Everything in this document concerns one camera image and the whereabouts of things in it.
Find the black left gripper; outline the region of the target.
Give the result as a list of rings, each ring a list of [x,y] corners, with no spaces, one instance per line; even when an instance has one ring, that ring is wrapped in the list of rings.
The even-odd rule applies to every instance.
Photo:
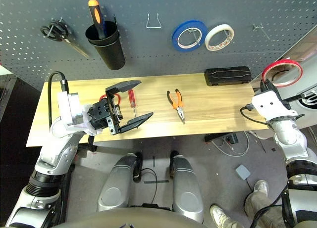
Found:
[[[129,80],[106,88],[106,93],[100,97],[99,102],[93,104],[88,111],[91,125],[95,129],[109,128],[110,134],[115,135],[137,128],[152,117],[154,113],[150,112],[129,120],[124,126],[119,126],[123,116],[119,106],[121,97],[118,93],[133,89],[140,83],[140,80]]]

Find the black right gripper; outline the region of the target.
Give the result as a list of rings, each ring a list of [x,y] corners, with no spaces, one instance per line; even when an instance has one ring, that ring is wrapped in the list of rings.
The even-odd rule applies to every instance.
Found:
[[[265,92],[267,89],[275,92],[277,98],[281,99],[281,96],[278,92],[277,87],[269,79],[266,79],[266,83],[263,80],[261,80],[260,91]],[[291,102],[297,101],[297,100],[302,99],[302,98],[303,98],[302,95],[295,95],[295,96],[283,99],[281,101],[281,103],[287,109],[287,111],[283,113],[281,118],[301,118],[301,117],[303,117],[305,115],[304,113],[298,114],[297,111],[292,110],[291,105],[290,105]]]

